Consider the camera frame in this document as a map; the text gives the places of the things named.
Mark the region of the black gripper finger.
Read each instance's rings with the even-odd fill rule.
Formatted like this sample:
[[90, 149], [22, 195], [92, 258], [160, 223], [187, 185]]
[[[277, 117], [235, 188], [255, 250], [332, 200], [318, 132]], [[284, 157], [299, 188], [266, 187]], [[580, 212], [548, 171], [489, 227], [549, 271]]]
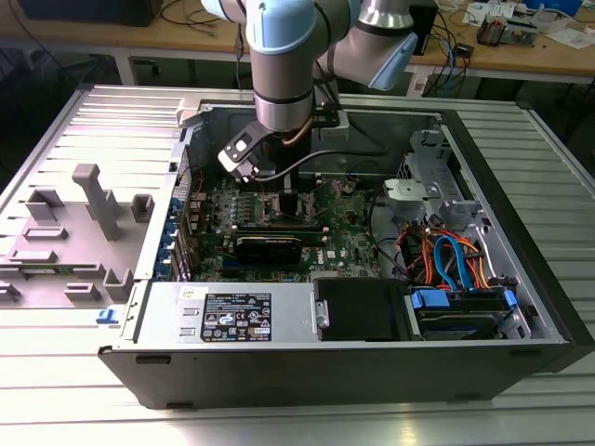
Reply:
[[284, 176], [278, 192], [280, 211], [288, 216], [296, 216], [298, 212], [297, 183], [291, 174]]

